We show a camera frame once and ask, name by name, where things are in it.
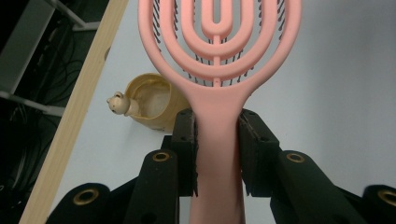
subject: animal head figurine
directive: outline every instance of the animal head figurine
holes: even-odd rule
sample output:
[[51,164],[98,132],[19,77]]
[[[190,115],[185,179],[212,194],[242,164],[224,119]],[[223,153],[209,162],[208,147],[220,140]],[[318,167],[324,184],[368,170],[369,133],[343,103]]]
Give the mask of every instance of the animal head figurine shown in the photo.
[[107,99],[108,108],[113,113],[124,116],[138,115],[139,104],[136,100],[126,97],[119,91],[114,93],[114,96]]

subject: table surface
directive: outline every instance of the table surface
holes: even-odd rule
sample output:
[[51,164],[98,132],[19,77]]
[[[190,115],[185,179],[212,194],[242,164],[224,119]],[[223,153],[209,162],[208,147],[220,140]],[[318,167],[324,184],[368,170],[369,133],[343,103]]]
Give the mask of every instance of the table surface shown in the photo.
[[[359,195],[371,184],[396,187],[396,5],[303,2],[294,49],[245,108],[262,117],[283,149],[309,155],[335,185]],[[156,72],[141,45],[136,7],[137,1],[110,1],[22,223],[43,223],[78,185],[115,189],[161,146],[164,133],[114,115],[106,104],[137,75]],[[274,223],[268,203],[246,197],[247,223]],[[181,204],[185,223],[188,199]]]

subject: dark floor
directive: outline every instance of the dark floor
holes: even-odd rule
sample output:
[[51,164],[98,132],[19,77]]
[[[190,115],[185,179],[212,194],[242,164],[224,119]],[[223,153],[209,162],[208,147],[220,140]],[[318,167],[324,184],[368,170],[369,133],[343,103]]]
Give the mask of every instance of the dark floor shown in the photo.
[[[64,0],[84,21],[99,21],[108,0]],[[15,94],[66,106],[95,31],[73,32],[55,12]],[[61,118],[0,100],[0,223],[18,223]]]

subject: hairbrush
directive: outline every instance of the hairbrush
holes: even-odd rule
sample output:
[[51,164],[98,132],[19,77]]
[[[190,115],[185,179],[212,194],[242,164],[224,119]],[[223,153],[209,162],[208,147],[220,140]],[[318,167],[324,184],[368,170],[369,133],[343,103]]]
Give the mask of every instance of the hairbrush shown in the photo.
[[301,0],[139,0],[144,48],[196,118],[198,195],[191,198],[191,224],[245,223],[237,119],[286,60],[301,8]]

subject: wood trim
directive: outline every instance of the wood trim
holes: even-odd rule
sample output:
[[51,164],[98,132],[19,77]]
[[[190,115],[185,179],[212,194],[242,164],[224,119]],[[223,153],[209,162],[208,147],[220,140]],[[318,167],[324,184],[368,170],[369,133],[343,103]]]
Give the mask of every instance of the wood trim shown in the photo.
[[110,0],[20,223],[45,223],[128,0]]

